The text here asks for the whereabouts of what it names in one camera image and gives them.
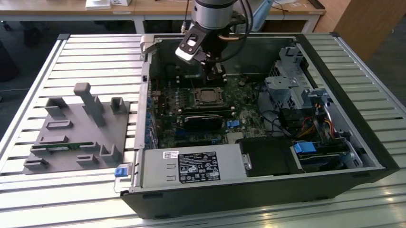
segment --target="blue tab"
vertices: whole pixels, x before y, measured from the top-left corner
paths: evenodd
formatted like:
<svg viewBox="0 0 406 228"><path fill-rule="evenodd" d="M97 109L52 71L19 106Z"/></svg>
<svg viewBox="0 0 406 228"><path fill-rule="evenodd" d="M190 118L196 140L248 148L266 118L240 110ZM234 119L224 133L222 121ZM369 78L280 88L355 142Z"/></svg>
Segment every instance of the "blue tab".
<svg viewBox="0 0 406 228"><path fill-rule="evenodd" d="M239 120L227 121L226 124L227 124L227 128L234 128L240 125L240 121Z"/></svg>
<svg viewBox="0 0 406 228"><path fill-rule="evenodd" d="M232 121L232 127L238 127L239 125L240 125L240 121L239 120Z"/></svg>
<svg viewBox="0 0 406 228"><path fill-rule="evenodd" d="M127 167L125 168L116 168L113 174L115 174L113 175L115 177L128 176L128 168Z"/></svg>
<svg viewBox="0 0 406 228"><path fill-rule="evenodd" d="M316 152L312 142L298 142L294 146L296 153L314 153Z"/></svg>

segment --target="wooden cabinet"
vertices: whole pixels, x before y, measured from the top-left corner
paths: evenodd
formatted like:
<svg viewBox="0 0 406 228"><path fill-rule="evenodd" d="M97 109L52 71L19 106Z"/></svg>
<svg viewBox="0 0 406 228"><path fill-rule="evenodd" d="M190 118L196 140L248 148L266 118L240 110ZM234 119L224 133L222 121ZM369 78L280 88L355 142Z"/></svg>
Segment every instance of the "wooden cabinet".
<svg viewBox="0 0 406 228"><path fill-rule="evenodd" d="M336 32L367 60L406 13L406 0L319 0L326 7L315 32Z"/></svg>

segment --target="green circuit board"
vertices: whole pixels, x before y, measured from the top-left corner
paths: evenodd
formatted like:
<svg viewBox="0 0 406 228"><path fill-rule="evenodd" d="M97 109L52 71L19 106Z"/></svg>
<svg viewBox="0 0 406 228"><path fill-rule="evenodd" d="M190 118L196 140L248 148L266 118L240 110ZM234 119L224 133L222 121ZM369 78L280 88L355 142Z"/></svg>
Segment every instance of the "green circuit board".
<svg viewBox="0 0 406 228"><path fill-rule="evenodd" d="M186 115L178 110L195 105L194 91L198 91L199 88L179 88L175 81L168 81L159 89L159 96L154 98L159 148L234 143L228 139L230 133L238 133L234 136L243 138L260 137L267 134L256 111L256 91L251 83L242 85L242 76L228 76L223 87L206 88L216 92L222 91L223 103L216 103L216 105L220 108L223 104L231 106L234 113L232 116L223 118L222 127L215 131L190 133L183 126L182 121ZM236 120L239 125L232 128L227 127L227 122Z"/></svg>

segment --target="power supply label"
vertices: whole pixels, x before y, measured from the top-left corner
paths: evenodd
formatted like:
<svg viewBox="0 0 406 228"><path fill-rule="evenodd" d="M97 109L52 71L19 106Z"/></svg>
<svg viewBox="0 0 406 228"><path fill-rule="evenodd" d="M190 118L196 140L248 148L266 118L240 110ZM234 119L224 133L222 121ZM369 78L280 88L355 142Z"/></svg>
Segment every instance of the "power supply label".
<svg viewBox="0 0 406 228"><path fill-rule="evenodd" d="M220 180L216 152L179 154L178 163L182 184Z"/></svg>

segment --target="label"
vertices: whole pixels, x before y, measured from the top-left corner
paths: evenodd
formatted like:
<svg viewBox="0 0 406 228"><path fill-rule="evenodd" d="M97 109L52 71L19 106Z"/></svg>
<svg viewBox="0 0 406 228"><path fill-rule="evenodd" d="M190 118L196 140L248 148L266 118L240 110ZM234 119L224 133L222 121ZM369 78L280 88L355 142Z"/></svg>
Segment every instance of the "label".
<svg viewBox="0 0 406 228"><path fill-rule="evenodd" d="M113 11L113 14L131 14L129 11Z"/></svg>
<svg viewBox="0 0 406 228"><path fill-rule="evenodd" d="M69 148L67 146L48 148L48 151L68 151L68 150Z"/></svg>
<svg viewBox="0 0 406 228"><path fill-rule="evenodd" d="M179 151L164 151L163 157L164 157L164 159L178 158L178 154L179 154Z"/></svg>
<svg viewBox="0 0 406 228"><path fill-rule="evenodd" d="M216 152L179 154L178 164L182 184L220 180Z"/></svg>

